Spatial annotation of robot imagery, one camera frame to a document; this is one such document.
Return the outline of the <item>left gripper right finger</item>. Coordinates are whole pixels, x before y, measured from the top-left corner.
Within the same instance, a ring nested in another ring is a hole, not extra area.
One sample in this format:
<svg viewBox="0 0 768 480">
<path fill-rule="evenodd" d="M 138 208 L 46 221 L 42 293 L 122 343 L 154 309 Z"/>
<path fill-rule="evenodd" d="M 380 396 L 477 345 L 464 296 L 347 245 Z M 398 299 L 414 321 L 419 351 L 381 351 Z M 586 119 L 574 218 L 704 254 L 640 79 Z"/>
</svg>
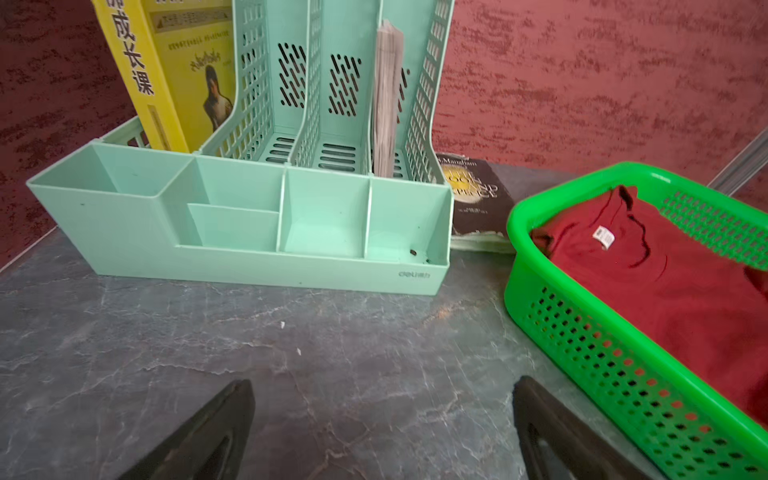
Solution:
<svg viewBox="0 0 768 480">
<path fill-rule="evenodd" d="M 648 477 L 530 376 L 514 385 L 513 413 L 530 479 Z"/>
</svg>

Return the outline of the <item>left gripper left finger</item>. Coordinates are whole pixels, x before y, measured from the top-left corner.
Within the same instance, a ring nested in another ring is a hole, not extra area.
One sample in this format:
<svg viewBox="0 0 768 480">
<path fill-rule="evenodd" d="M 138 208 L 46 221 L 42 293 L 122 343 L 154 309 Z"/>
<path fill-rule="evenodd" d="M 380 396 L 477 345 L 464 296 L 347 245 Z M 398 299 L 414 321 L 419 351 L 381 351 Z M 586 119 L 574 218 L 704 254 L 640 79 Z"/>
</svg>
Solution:
<svg viewBox="0 0 768 480">
<path fill-rule="evenodd" d="M 235 479 L 254 411 L 251 382 L 234 380 L 120 477 Z"/>
</svg>

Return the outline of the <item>green plastic basket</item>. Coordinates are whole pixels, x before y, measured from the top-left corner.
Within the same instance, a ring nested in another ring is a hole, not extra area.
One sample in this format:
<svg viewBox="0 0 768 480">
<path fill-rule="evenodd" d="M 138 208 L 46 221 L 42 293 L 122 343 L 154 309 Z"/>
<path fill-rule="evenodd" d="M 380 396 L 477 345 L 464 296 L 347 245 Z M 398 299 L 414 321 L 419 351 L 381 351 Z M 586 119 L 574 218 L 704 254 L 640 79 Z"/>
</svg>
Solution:
<svg viewBox="0 0 768 480">
<path fill-rule="evenodd" d="M 761 424 L 552 263 L 531 233 L 623 185 L 717 255 L 767 274 L 767 216 L 665 170 L 620 163 L 513 208 L 504 292 L 514 322 L 672 479 L 763 479 Z"/>
</svg>

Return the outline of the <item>dark red t-shirt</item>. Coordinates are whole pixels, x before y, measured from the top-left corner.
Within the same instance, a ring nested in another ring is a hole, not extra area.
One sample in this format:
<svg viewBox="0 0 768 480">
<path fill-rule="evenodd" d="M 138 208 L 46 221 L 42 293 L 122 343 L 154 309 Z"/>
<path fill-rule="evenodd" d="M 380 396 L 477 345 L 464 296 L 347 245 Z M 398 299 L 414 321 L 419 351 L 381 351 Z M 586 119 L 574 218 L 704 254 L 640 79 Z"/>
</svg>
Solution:
<svg viewBox="0 0 768 480">
<path fill-rule="evenodd" d="M 753 420 L 767 422 L 767 274 L 620 185 L 534 229 L 537 248 Z"/>
</svg>

